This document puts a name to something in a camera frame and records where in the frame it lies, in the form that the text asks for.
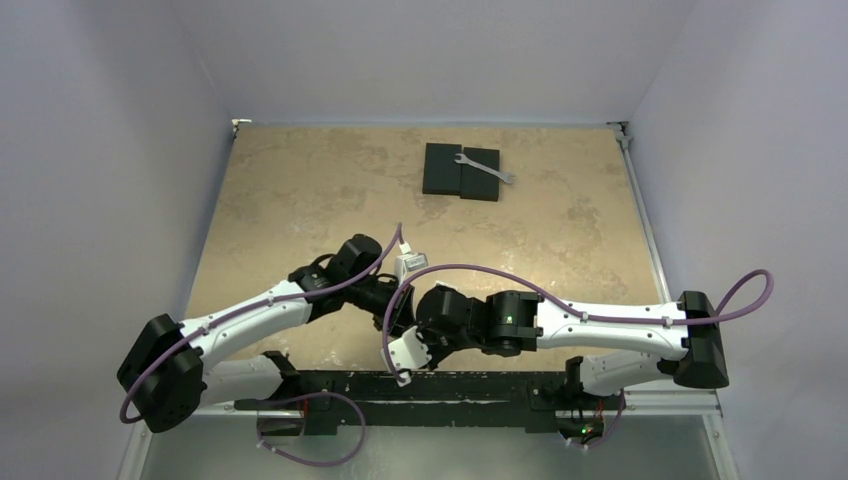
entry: white wall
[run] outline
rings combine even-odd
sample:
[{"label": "white wall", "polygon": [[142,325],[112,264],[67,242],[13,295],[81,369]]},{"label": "white wall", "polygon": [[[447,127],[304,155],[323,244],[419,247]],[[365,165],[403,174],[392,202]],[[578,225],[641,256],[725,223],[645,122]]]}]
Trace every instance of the white wall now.
[{"label": "white wall", "polygon": [[115,372],[180,314],[229,116],[166,0],[0,6],[0,465],[114,478]]},{"label": "white wall", "polygon": [[674,290],[717,301],[755,267],[776,276],[761,312],[723,326],[746,479],[848,468],[846,25],[844,0],[701,0],[633,117]]},{"label": "white wall", "polygon": [[236,117],[624,120],[695,0],[175,0]]}]

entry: beige table surface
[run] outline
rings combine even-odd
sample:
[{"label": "beige table surface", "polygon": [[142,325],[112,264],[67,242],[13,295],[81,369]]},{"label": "beige table surface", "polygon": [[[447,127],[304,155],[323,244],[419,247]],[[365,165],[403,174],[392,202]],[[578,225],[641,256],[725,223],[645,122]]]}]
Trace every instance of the beige table surface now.
[{"label": "beige table surface", "polygon": [[[499,149],[499,202],[423,195],[427,142]],[[233,147],[197,271],[188,317],[261,293],[297,267],[336,252],[353,234],[384,246],[404,236],[430,264],[474,263],[521,275],[583,302],[657,303],[648,249],[621,153],[609,130],[560,128],[305,128],[243,126]],[[394,254],[383,271],[393,269]],[[517,288],[476,272],[435,280],[485,298]],[[383,369],[371,315],[351,305],[268,337],[236,358],[291,354],[302,369]],[[500,358],[465,351],[442,370],[560,370],[575,355],[560,348]]]}]

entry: silver wrench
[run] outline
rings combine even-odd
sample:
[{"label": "silver wrench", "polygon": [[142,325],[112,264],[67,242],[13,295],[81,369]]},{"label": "silver wrench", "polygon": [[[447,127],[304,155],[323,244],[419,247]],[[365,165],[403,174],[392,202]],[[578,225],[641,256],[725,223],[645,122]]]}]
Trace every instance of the silver wrench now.
[{"label": "silver wrench", "polygon": [[457,153],[456,158],[454,159],[454,162],[460,163],[460,164],[465,164],[465,165],[474,167],[474,168],[479,169],[479,170],[483,170],[486,173],[491,173],[492,175],[503,180],[504,183],[506,183],[506,184],[512,183],[512,181],[515,179],[515,175],[508,173],[508,172],[499,172],[499,171],[495,170],[494,168],[489,168],[485,165],[481,165],[481,164],[475,162],[474,160],[471,160],[470,158],[466,157],[464,153]]}]

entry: gray wall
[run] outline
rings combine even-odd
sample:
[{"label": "gray wall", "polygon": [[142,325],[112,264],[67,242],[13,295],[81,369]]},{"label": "gray wall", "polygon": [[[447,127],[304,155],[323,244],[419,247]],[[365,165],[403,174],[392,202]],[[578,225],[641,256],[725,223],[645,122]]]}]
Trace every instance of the gray wall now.
[{"label": "gray wall", "polygon": [[166,0],[0,6],[0,465],[114,478],[115,371],[180,314],[229,116]]},{"label": "gray wall", "polygon": [[236,117],[605,122],[695,0],[175,0]]},{"label": "gray wall", "polygon": [[701,0],[633,118],[674,290],[718,299],[755,267],[776,276],[759,313],[723,327],[746,479],[848,467],[846,25],[844,0]]}]

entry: table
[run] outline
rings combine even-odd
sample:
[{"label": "table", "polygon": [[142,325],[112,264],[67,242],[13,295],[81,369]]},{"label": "table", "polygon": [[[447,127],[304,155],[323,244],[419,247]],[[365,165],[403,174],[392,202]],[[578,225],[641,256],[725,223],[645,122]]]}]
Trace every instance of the table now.
[{"label": "table", "polygon": [[[421,193],[427,142],[499,149],[516,174],[500,201]],[[527,278],[560,298],[657,303],[652,263],[621,151],[612,131],[568,128],[276,127],[242,124],[197,270],[189,317],[262,292],[297,267],[336,252],[356,233],[384,246],[403,222],[430,264],[473,263]],[[391,271],[394,255],[384,264]],[[477,272],[435,280],[485,298],[516,288]],[[353,306],[239,352],[291,354],[299,369],[380,370],[380,335]],[[560,348],[500,358],[459,352],[442,370],[560,370]]]}]

